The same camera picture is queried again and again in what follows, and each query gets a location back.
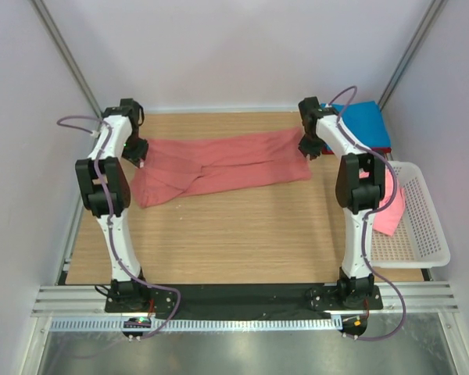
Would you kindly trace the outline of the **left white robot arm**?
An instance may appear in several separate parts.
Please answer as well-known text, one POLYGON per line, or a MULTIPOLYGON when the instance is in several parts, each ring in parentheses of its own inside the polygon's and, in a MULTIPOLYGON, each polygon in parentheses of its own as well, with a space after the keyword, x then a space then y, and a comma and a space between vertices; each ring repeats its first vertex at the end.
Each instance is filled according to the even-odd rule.
POLYGON ((123 159, 137 168, 144 166, 149 150, 139 136, 144 119, 142 106, 132 98, 106 108, 95 147, 75 163, 82 202, 101 227, 111 259, 110 285, 95 287, 106 297, 106 311, 111 313, 139 313, 150 302, 128 227, 131 189, 121 166, 123 159))

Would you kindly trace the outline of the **salmon pink t-shirt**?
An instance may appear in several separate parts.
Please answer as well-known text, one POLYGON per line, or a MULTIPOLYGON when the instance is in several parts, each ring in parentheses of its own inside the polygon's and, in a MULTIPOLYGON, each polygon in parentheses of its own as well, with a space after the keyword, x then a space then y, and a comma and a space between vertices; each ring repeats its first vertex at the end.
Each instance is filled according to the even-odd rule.
POLYGON ((151 139, 131 181, 142 208, 175 198, 309 180, 297 128, 198 140, 151 139))

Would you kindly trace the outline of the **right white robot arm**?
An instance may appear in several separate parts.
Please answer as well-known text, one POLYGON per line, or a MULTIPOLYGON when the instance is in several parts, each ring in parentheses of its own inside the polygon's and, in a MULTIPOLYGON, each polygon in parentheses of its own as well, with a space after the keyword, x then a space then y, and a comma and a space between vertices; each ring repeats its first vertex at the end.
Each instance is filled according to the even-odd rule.
POLYGON ((340 112, 316 97, 299 104, 304 135, 299 150, 316 159, 328 146, 339 159, 335 197, 345 217, 345 252, 333 298, 345 309, 359 309, 374 296, 371 247, 374 218, 385 197, 385 159, 360 142, 340 112))

